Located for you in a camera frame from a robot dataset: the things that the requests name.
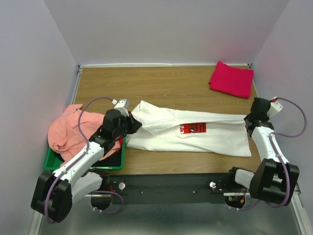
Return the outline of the white printed t-shirt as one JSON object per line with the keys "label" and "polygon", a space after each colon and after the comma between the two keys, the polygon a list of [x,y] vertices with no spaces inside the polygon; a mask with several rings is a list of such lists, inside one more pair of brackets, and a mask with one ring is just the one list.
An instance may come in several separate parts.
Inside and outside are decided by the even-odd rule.
{"label": "white printed t-shirt", "polygon": [[142,127],[127,136],[129,148],[251,157],[244,115],[160,108],[146,101],[132,114]]}

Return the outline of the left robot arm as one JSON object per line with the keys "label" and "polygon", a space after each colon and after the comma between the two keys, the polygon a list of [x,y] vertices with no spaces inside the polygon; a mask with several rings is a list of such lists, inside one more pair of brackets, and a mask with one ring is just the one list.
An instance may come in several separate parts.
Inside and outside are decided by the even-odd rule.
{"label": "left robot arm", "polygon": [[108,110],[103,124],[73,159],[38,177],[31,208],[44,215],[49,223],[59,223],[69,214],[75,199],[93,191],[104,193],[109,186],[108,180],[89,172],[89,168],[112,150],[119,137],[134,134],[141,126],[131,112]]}

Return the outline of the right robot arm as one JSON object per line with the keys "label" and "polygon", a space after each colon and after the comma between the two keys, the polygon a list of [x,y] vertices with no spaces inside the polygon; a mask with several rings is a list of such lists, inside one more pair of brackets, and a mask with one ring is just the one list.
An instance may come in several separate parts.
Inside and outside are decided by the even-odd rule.
{"label": "right robot arm", "polygon": [[254,199],[264,201],[272,207],[287,206],[292,198],[300,174],[298,166],[292,165],[282,153],[270,119],[278,114],[283,105],[282,98],[270,100],[256,97],[250,113],[244,118],[246,131],[254,141],[261,163],[256,172],[233,167],[225,179],[225,187],[235,192],[247,189]]}

